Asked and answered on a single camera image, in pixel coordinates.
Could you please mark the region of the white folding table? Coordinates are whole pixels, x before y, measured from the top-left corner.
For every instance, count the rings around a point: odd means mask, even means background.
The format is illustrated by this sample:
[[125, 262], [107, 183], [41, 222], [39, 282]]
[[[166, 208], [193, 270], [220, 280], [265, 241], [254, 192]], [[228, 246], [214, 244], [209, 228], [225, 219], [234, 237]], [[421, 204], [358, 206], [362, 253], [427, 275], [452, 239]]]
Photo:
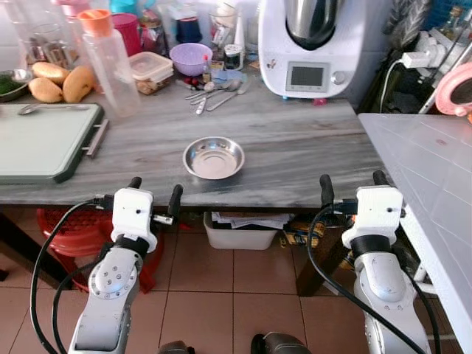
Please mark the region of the white folding table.
[[360, 114], [404, 196], [404, 230], [463, 354], [472, 354], [472, 131], [444, 115]]

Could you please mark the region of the round steel dish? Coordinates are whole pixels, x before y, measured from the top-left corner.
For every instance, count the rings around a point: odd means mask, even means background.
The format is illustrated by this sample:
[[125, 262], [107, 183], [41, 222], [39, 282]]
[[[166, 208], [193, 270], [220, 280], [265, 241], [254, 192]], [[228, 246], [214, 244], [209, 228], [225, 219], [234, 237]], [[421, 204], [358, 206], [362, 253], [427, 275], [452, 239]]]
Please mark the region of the round steel dish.
[[221, 180], [236, 175], [245, 164], [242, 146], [226, 137], [203, 137], [183, 153], [187, 172], [196, 178]]

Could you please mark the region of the dark wooden table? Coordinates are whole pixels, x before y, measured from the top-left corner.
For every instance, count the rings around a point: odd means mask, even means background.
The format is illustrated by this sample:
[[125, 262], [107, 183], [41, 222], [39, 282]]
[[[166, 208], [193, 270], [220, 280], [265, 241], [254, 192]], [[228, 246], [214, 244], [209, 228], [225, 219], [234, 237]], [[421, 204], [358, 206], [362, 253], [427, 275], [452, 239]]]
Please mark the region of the dark wooden table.
[[[108, 130], [97, 155], [81, 162], [65, 182], [0, 185], [0, 286], [9, 286], [15, 274], [30, 274], [38, 250], [33, 236], [5, 209], [67, 208], [139, 176], [160, 207], [181, 184], [186, 212], [309, 212], [321, 203], [320, 175], [330, 175], [337, 196], [349, 198], [384, 167], [344, 99], [311, 105], [256, 90], [196, 115], [182, 98], [176, 90], [144, 97], [131, 117], [118, 117], [107, 107]], [[202, 137], [227, 137], [242, 145], [243, 168], [224, 180], [186, 172], [184, 151]]]

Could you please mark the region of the white plastic bin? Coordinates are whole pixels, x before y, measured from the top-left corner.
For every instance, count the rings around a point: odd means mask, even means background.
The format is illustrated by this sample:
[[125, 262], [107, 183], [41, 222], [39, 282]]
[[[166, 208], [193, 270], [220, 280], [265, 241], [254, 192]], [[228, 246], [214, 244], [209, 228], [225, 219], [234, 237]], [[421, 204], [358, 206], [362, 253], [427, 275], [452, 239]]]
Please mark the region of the white plastic bin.
[[208, 234], [209, 244], [215, 249], [266, 250], [279, 232], [273, 229], [215, 229], [210, 212], [204, 212], [203, 225]]

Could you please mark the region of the red plastic stool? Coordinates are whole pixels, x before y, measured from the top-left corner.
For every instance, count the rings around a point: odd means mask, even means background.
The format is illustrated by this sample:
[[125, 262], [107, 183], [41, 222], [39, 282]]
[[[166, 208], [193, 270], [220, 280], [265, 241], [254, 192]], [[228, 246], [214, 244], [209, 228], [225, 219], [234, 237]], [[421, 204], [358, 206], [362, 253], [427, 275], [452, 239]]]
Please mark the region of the red plastic stool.
[[[78, 210], [70, 216], [49, 247], [53, 257], [68, 271], [77, 269], [77, 257], [97, 255], [101, 246], [111, 239], [112, 216], [109, 210]], [[146, 257], [139, 290], [148, 293], [156, 285], [156, 270], [161, 264], [163, 245]]]

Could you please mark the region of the pink plastic sieve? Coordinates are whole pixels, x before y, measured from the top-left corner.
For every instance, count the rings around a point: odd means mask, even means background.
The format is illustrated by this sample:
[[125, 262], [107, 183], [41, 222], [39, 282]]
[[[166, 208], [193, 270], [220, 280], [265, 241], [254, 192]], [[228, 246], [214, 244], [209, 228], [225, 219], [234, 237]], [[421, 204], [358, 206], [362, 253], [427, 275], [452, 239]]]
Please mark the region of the pink plastic sieve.
[[441, 114], [469, 116], [472, 114], [472, 103], [454, 103], [453, 91], [459, 85], [472, 80], [472, 63], [465, 62], [446, 74], [434, 93], [435, 105]]

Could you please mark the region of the clear bottle with orange cap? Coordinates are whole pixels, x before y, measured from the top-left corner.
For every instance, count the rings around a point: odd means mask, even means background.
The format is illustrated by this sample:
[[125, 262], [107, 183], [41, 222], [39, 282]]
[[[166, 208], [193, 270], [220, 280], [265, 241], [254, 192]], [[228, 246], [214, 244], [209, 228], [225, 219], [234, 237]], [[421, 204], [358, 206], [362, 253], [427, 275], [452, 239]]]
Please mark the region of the clear bottle with orange cap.
[[94, 67], [97, 82], [117, 116], [137, 114], [141, 99], [137, 81], [120, 32], [115, 30], [111, 11], [90, 9], [77, 15], [83, 30], [82, 43]]

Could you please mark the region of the clear plastic food container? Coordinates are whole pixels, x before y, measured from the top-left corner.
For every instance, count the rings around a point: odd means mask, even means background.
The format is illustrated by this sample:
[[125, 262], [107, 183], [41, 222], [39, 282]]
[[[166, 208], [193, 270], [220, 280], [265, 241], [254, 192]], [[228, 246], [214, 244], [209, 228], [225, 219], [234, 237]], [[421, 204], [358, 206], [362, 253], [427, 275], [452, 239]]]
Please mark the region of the clear plastic food container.
[[129, 63], [141, 94], [155, 94], [168, 86], [174, 77], [173, 62], [153, 52], [139, 52], [129, 58]]

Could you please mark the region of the white power strip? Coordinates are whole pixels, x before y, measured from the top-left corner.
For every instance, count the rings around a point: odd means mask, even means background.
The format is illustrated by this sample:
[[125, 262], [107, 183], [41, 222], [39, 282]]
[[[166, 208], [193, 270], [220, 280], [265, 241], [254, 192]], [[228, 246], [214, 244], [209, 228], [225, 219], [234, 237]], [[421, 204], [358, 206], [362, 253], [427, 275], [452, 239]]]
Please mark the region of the white power strip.
[[459, 60], [466, 44], [453, 44], [438, 30], [421, 31], [414, 51], [405, 52], [400, 62], [408, 69], [437, 69], [445, 74]]

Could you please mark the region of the grey robot left leg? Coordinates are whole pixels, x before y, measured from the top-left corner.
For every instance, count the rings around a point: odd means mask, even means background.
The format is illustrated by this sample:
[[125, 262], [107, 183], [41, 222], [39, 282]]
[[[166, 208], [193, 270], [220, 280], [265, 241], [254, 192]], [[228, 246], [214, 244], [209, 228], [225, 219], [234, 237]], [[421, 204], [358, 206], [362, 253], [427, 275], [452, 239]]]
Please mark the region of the grey robot left leg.
[[162, 344], [156, 354], [195, 354], [195, 348], [190, 347], [185, 341], [169, 341]]

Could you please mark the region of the grey robot leg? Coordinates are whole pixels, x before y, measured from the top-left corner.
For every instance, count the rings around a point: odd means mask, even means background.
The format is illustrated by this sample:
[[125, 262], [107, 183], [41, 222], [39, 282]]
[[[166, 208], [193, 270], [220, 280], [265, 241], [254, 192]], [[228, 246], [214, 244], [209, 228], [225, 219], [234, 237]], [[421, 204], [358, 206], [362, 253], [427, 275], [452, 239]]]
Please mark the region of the grey robot leg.
[[185, 341], [169, 341], [162, 344], [156, 354], [195, 354], [195, 348], [190, 347]]
[[251, 354], [311, 354], [309, 348], [286, 333], [257, 334], [251, 341]]

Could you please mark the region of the purple plastic bowl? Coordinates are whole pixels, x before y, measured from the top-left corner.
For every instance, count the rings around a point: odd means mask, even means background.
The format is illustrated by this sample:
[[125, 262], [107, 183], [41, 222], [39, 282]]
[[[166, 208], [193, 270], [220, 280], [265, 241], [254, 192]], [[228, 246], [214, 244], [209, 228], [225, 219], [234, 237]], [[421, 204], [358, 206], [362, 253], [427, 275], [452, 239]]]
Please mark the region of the purple plastic bowl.
[[170, 58], [179, 74], [196, 77], [205, 72], [212, 50], [200, 43], [178, 44], [170, 50]]

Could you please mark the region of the grey robot right leg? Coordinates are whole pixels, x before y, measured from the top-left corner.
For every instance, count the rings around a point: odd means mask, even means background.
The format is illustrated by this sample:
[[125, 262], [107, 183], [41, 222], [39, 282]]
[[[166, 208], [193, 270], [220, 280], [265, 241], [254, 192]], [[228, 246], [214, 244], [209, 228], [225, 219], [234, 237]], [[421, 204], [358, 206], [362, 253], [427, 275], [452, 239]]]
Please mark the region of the grey robot right leg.
[[286, 333], [257, 334], [251, 341], [251, 354], [311, 354], [309, 348]]

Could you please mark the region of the magenta plastic cup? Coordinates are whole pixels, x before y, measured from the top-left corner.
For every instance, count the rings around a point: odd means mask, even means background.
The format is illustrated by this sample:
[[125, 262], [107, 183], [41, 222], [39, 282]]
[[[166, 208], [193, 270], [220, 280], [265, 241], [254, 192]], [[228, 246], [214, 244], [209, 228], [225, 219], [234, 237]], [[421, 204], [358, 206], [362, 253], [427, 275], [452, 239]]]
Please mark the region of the magenta plastic cup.
[[142, 41], [139, 37], [139, 20], [132, 13], [112, 13], [112, 23], [115, 30], [122, 36], [128, 57], [134, 56], [142, 51]]

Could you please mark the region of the small white jar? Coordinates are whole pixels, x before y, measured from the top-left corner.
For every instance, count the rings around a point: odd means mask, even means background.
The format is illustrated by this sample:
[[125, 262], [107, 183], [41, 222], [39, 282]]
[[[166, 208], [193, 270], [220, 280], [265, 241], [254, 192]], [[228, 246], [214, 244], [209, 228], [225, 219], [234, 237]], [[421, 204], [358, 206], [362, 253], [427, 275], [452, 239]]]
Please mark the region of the small white jar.
[[223, 48], [223, 67], [226, 70], [242, 70], [245, 61], [245, 47], [240, 44], [227, 44]]

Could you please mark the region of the white kitchen cooking appliance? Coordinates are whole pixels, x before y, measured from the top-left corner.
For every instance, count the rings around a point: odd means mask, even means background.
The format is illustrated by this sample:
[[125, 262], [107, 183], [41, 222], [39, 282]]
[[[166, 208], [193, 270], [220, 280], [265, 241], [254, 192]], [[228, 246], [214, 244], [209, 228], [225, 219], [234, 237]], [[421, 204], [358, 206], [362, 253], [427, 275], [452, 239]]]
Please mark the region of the white kitchen cooking appliance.
[[367, 0], [260, 0], [257, 40], [266, 87], [280, 97], [336, 97], [353, 80]]

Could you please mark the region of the steel bowl of greens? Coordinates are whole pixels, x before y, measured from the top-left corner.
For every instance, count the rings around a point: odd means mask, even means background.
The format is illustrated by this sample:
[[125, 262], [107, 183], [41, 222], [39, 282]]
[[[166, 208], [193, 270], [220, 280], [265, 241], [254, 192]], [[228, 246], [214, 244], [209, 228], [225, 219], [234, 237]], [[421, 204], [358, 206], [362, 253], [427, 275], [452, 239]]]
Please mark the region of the steel bowl of greens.
[[0, 71], [0, 103], [7, 103], [23, 97], [28, 92], [28, 83], [33, 74], [27, 69]]

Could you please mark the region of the dark blue cup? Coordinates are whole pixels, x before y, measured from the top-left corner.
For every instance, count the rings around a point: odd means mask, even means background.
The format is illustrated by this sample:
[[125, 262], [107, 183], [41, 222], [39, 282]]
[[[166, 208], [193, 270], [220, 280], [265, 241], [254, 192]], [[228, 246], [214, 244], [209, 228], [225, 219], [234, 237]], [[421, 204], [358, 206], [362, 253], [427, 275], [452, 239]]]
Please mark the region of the dark blue cup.
[[180, 44], [200, 43], [202, 34], [198, 17], [176, 20], [176, 41]]

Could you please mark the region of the clear glass jar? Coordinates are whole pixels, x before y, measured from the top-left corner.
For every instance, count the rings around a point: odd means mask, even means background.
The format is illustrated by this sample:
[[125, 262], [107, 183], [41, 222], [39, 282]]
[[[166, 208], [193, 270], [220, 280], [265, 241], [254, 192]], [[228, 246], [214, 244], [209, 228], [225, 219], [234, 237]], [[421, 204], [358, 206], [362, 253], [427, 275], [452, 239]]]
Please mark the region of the clear glass jar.
[[45, 61], [71, 69], [77, 61], [73, 45], [67, 41], [66, 33], [59, 24], [40, 24], [32, 28], [32, 49], [38, 50], [38, 61]]

